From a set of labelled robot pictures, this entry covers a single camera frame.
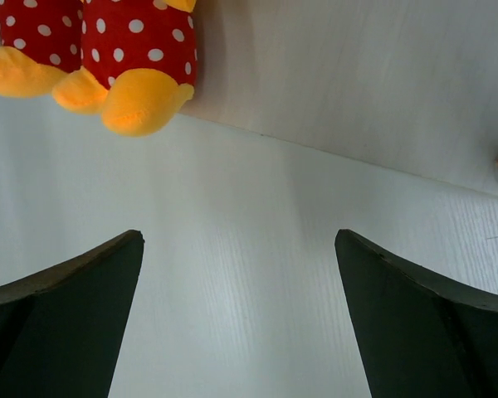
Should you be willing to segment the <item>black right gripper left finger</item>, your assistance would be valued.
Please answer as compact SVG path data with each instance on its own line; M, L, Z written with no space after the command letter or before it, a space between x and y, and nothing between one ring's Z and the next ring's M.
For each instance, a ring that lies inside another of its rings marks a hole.
M0 286L0 397L106 397L139 280L129 230Z

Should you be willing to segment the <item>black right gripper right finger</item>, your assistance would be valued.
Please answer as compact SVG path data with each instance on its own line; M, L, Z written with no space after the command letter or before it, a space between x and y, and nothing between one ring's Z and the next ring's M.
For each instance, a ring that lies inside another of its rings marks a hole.
M351 230L334 246L373 397L498 397L497 294Z

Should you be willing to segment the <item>orange plush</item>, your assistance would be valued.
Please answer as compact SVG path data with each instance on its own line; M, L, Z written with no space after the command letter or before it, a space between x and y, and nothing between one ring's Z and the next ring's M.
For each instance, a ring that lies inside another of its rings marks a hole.
M194 95L195 5L84 1L81 67L56 85L53 99L71 112L99 114L103 125L120 135L157 132Z

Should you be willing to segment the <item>orange plush polka dress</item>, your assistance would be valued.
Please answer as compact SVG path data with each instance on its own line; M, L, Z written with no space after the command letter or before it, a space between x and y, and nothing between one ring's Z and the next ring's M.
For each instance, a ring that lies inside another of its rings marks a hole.
M79 70L82 22L82 1L0 1L0 95L45 95Z

